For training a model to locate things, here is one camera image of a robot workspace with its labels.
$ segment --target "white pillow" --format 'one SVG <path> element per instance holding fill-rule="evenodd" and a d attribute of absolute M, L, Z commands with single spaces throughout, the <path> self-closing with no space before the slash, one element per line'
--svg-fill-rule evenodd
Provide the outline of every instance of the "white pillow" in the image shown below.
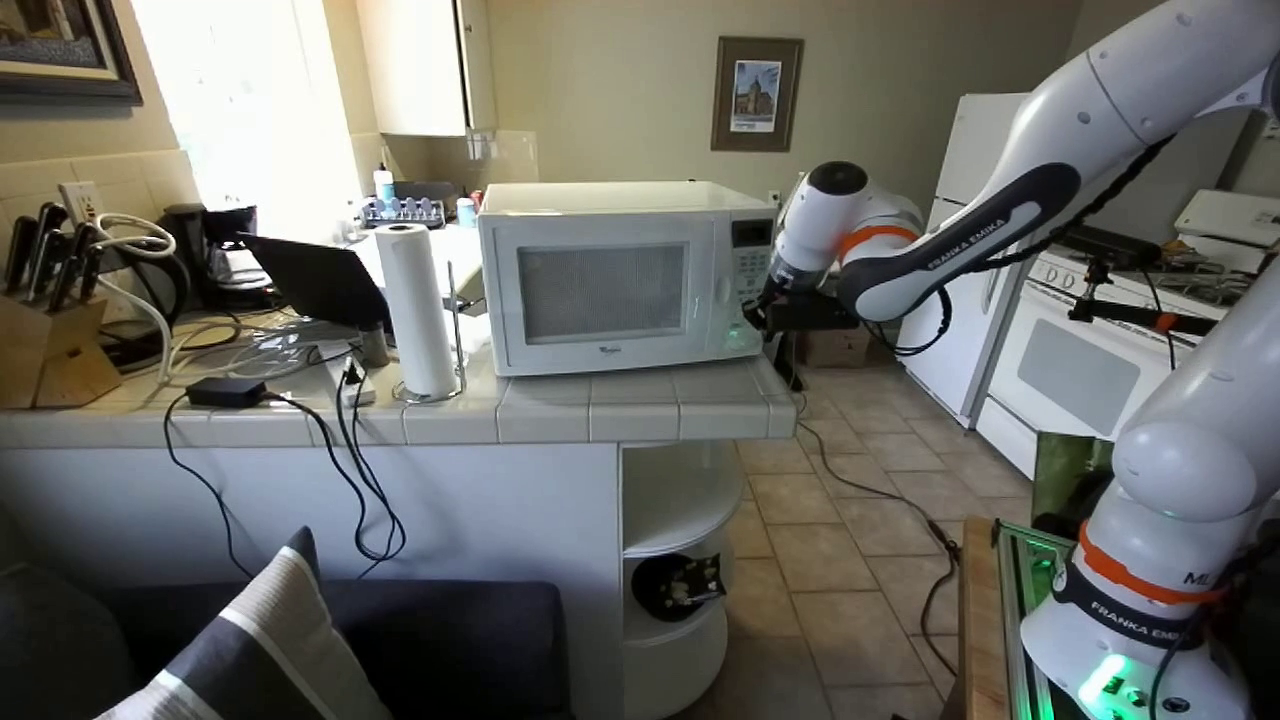
<path fill-rule="evenodd" d="M 102 720 L 388 720 L 315 582 L 315 538 L 298 526 L 273 564 L 149 689 Z"/>

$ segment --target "gray sofa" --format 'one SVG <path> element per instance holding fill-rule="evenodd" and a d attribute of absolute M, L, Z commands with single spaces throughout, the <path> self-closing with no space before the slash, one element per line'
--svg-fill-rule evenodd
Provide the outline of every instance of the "gray sofa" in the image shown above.
<path fill-rule="evenodd" d="M 123 626 L 129 682 L 149 682 L 231 594 L 223 582 L 99 594 Z M 570 714 L 553 582 L 334 578 L 324 601 L 391 714 Z"/>
<path fill-rule="evenodd" d="M 85 590 L 28 558 L 0 517 L 0 714 L 85 720 L 152 689 L 236 594 L 244 582 Z M 319 578 L 319 594 L 391 714 L 570 714 L 553 582 Z"/>

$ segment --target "white microwave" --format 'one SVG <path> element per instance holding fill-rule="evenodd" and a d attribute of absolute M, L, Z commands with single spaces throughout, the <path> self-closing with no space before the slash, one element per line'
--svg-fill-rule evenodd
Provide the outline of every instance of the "white microwave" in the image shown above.
<path fill-rule="evenodd" d="M 709 182 L 487 182 L 479 204 L 494 375 L 760 354 L 777 207 Z"/>

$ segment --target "wall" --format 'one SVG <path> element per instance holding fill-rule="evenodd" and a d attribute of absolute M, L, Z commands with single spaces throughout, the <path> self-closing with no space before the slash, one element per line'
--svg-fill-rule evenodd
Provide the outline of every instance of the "wall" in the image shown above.
<path fill-rule="evenodd" d="M 1158 0 L 1081 0 L 1081 16 L 1072 28 L 1072 57 L 1084 51 L 1093 39 L 1103 39 L 1112 28 L 1135 21 L 1141 11 L 1157 7 Z"/>
<path fill-rule="evenodd" d="M 54 198 L 54 179 L 95 179 L 102 207 L 157 215 L 196 198 L 188 156 L 177 146 L 133 0 L 114 0 L 142 105 L 135 106 L 28 106 L 0 105 L 0 247 L 11 215 Z"/>
<path fill-rule="evenodd" d="M 382 136 L 376 133 L 370 95 L 368 95 L 358 11 L 354 11 L 354 0 L 324 0 L 324 16 L 327 16 L 334 78 L 341 78 L 341 92 L 345 92 L 354 173 L 368 182 L 370 169 L 382 156 Z"/>
<path fill-rule="evenodd" d="M 1072 22 L 1076 0 L 487 0 L 498 160 L 391 146 L 433 177 L 710 177 L 760 196 L 838 156 L 923 204 L 960 92 L 1033 87 Z M 709 146 L 714 37 L 805 39 L 793 151 Z"/>

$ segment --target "paper towel roll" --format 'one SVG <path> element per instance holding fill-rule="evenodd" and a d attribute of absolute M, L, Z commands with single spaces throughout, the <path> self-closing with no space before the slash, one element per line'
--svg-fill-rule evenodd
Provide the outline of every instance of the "paper towel roll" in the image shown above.
<path fill-rule="evenodd" d="M 382 297 L 400 351 L 400 378 L 412 396 L 452 396 L 445 300 L 435 289 L 433 237 L 418 222 L 376 232 Z"/>

